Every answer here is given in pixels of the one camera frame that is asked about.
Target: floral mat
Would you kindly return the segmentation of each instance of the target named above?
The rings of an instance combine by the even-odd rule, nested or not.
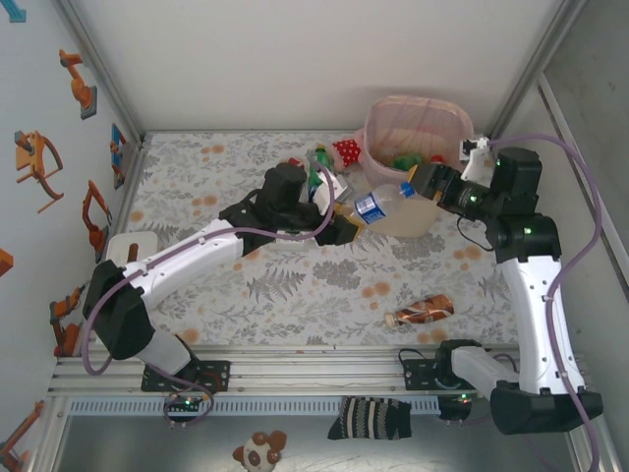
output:
[[[186,133],[148,135],[128,231],[153,231],[162,247],[206,226],[259,188],[266,169],[304,158],[327,133]],[[362,177],[346,169],[350,182]],[[483,229],[463,223],[484,241]],[[455,314],[432,324],[389,328],[384,313],[445,294]],[[306,252],[263,247],[167,297],[155,325],[193,344],[396,345],[445,338],[517,342],[506,282],[493,254],[457,232],[441,212],[430,233],[405,239],[364,231],[356,243]]]

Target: translucent container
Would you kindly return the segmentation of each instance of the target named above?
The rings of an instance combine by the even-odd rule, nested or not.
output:
[[[372,106],[363,131],[362,166],[367,188],[399,185],[408,173],[392,169],[402,154],[418,152],[428,165],[436,154],[445,163],[462,170],[459,145],[474,136],[468,114],[454,103],[433,98],[395,95]],[[421,198],[406,200],[402,209],[370,225],[370,230],[388,236],[419,237],[426,234],[436,218],[434,202]]]

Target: white wall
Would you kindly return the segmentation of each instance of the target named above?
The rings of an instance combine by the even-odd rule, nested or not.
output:
[[[73,3],[145,129],[356,129],[414,93],[487,131],[561,1]]]
[[[83,225],[82,201],[87,179],[93,180],[115,212],[124,187],[114,191],[110,165],[111,123],[117,121],[102,93],[97,114],[85,121],[70,91],[70,74],[59,63],[59,49],[75,52],[52,2],[20,0],[25,24],[9,24],[0,12],[0,248],[15,266],[0,277],[0,441],[4,440],[44,396],[55,359],[48,305],[88,280],[93,249]],[[78,66],[86,82],[93,78]],[[16,170],[14,133],[33,130],[56,146],[64,169],[50,178],[64,197],[41,214],[48,198],[26,170]],[[52,157],[44,154],[47,169]],[[93,221],[102,211],[93,205]]]
[[[527,95],[505,136],[523,133],[556,135],[536,90]],[[523,145],[538,152],[542,160],[538,210],[554,218],[562,259],[567,263],[592,236],[590,211],[559,147],[546,142]],[[601,242],[576,266],[561,288],[573,346],[587,357],[621,462],[629,467],[629,304]]]

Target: gray floor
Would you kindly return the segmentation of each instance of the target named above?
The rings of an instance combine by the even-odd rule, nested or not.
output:
[[[160,418],[71,419],[59,472],[240,472],[232,451],[256,431],[288,435],[275,472],[542,471],[522,437],[502,436],[486,422],[450,427],[412,418],[413,437],[396,442],[329,441],[333,417],[216,417],[188,431],[170,431]],[[572,470],[562,435],[530,437],[556,470]]]

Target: water bottle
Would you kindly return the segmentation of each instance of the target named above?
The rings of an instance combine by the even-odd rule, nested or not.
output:
[[[350,219],[372,224],[402,207],[405,199],[415,195],[411,184],[384,184],[368,194],[354,200],[354,211]]]

